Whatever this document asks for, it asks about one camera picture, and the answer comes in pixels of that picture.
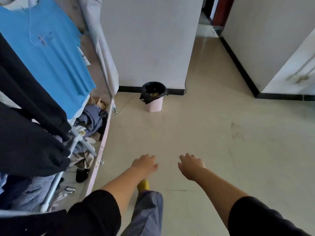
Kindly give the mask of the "person's left hand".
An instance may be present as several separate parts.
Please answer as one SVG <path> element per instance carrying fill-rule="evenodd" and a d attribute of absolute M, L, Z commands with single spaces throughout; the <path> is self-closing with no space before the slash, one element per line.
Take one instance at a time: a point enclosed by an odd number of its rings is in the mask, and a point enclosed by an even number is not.
<path fill-rule="evenodd" d="M 142 155 L 140 158 L 137 158 L 132 163 L 132 168 L 135 169 L 137 174 L 141 176 L 141 180 L 147 179 L 152 173 L 149 173 L 149 164 L 156 163 L 155 155 Z"/>

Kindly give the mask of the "person's left forearm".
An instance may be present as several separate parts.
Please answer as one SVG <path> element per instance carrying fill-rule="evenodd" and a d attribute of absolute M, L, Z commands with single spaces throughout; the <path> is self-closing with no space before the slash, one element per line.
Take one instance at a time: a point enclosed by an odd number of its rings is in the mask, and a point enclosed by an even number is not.
<path fill-rule="evenodd" d="M 120 215 L 123 216 L 128 208 L 134 191 L 137 189 L 137 185 L 141 181 L 141 176 L 137 174 L 134 168 L 130 167 L 100 189 L 109 192 L 114 197 Z"/>

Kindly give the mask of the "person's right forearm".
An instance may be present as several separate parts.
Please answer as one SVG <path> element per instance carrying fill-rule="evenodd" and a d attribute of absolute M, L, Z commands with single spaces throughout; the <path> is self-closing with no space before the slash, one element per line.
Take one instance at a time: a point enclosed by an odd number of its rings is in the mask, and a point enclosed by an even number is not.
<path fill-rule="evenodd" d="M 249 195 L 206 168 L 197 167 L 191 173 L 191 179 L 203 189 L 225 227 L 228 228 L 233 205 L 237 200 Z"/>

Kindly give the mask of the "yellow shoe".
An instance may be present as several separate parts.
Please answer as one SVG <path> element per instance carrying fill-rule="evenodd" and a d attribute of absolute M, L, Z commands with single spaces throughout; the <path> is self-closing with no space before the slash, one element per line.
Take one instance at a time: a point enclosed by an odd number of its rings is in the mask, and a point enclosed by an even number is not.
<path fill-rule="evenodd" d="M 137 190 L 138 190 L 138 193 L 143 193 L 143 192 L 146 192 L 146 191 L 149 191 L 150 188 L 149 188 L 149 182 L 147 179 L 144 179 L 142 180 L 138 185 L 137 185 Z"/>

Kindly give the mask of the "grey trousers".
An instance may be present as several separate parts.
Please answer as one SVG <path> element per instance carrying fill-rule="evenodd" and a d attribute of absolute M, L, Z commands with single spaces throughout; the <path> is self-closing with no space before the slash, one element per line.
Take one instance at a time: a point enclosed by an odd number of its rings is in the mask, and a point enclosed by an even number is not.
<path fill-rule="evenodd" d="M 161 236 L 163 196 L 157 191 L 138 193 L 131 222 L 120 236 Z"/>

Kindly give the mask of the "beige crumpled garment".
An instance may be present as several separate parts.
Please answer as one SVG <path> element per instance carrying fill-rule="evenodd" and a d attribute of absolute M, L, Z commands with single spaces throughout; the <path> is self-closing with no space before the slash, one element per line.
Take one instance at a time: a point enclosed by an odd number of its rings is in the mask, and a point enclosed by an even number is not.
<path fill-rule="evenodd" d="M 82 152 L 82 153 L 75 153 L 72 154 L 72 156 L 70 157 L 71 162 L 69 164 L 69 168 L 71 167 L 77 167 L 78 169 L 90 169 L 92 164 L 93 164 L 93 160 L 94 160 L 94 156 L 89 153 L 88 151 L 86 152 Z"/>

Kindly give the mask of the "black sock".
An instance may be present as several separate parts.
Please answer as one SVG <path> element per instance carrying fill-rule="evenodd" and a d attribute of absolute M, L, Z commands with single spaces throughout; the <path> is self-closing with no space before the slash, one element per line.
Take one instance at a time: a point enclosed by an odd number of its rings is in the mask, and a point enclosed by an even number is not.
<path fill-rule="evenodd" d="M 79 169 L 77 168 L 76 171 L 76 182 L 77 183 L 83 183 L 84 181 L 87 180 L 89 176 L 90 169 Z"/>

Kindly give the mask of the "black bin bag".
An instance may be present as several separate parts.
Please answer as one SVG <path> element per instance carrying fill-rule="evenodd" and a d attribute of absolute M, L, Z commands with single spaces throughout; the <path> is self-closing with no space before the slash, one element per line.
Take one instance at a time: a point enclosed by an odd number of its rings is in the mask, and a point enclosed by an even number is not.
<path fill-rule="evenodd" d="M 145 104 L 149 104 L 157 99 L 164 97 L 165 95 L 169 95 L 169 92 L 164 86 L 164 84 L 160 82 L 148 82 L 145 83 L 141 89 L 140 100 Z"/>

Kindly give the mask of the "grey-blue crumpled garment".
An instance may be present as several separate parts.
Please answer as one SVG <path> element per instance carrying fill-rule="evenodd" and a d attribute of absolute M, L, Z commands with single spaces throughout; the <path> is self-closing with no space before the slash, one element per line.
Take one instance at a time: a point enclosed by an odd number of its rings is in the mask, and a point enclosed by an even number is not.
<path fill-rule="evenodd" d="M 95 133 L 104 134 L 108 120 L 108 112 L 96 105 L 86 105 L 82 114 L 75 120 L 74 127 L 78 132 L 84 131 L 84 137 Z"/>

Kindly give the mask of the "metal wardrobe pole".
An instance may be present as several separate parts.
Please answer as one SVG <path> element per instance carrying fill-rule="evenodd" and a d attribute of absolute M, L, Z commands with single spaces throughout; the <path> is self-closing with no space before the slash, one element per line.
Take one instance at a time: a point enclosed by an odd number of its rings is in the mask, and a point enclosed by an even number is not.
<path fill-rule="evenodd" d="M 111 99 L 115 100 L 115 95 L 119 88 L 119 75 L 100 23 L 100 11 L 89 11 L 86 9 L 84 16 L 100 62 L 108 94 Z"/>

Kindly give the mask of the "blue denim garment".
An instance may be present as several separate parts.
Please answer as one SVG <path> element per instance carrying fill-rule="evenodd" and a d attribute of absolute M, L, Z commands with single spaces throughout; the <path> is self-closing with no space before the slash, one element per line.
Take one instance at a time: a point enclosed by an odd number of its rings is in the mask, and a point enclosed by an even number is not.
<path fill-rule="evenodd" d="M 44 201 L 54 179 L 55 175 L 7 176 L 6 183 L 0 187 L 0 210 L 32 211 Z"/>

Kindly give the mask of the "white fabric wardrobe cover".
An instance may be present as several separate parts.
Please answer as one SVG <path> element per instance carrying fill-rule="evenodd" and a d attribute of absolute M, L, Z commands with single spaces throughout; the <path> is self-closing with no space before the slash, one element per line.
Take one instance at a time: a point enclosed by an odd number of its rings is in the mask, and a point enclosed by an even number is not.
<path fill-rule="evenodd" d="M 79 0 L 79 3 L 100 60 L 109 95 L 114 99 L 119 89 L 119 75 L 100 22 L 102 0 Z"/>

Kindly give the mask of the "blue t-shirt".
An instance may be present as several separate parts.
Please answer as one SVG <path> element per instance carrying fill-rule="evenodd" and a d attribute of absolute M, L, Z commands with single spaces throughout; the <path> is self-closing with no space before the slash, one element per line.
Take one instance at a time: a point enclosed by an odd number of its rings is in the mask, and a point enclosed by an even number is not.
<path fill-rule="evenodd" d="M 0 33 L 72 119 L 96 86 L 79 51 L 81 33 L 69 16 L 54 0 L 14 11 L 0 6 Z"/>

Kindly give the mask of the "white wardrobe frame tube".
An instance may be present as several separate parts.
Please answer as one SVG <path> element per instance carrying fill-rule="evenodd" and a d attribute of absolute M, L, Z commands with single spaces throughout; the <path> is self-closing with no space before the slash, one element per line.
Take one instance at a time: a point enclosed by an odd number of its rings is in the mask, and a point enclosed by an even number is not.
<path fill-rule="evenodd" d="M 68 156 L 68 158 L 70 159 L 70 157 L 73 154 L 73 151 L 77 145 L 77 143 L 82 140 L 82 137 L 80 136 L 80 134 L 75 130 L 74 127 L 72 127 L 72 129 L 70 130 L 70 133 L 73 136 L 73 141 L 71 143 L 71 146 L 69 148 L 70 154 Z M 55 191 L 57 190 L 57 186 L 61 180 L 61 177 L 63 176 L 65 171 L 61 171 L 59 173 L 56 174 L 50 188 L 49 191 L 44 199 L 44 201 L 42 202 L 42 204 L 40 205 L 40 213 L 46 213 L 48 208 L 49 208 L 49 203 L 51 202 L 53 195 L 55 193 Z"/>

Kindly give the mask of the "red-brown door frame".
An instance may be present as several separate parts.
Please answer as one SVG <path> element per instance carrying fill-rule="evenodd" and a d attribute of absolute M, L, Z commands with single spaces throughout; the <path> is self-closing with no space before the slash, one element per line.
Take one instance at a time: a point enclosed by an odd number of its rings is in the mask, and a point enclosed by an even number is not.
<path fill-rule="evenodd" d="M 213 26 L 218 26 L 218 27 L 225 26 L 233 3 L 234 3 L 234 0 L 218 0 L 215 14 L 212 19 Z"/>

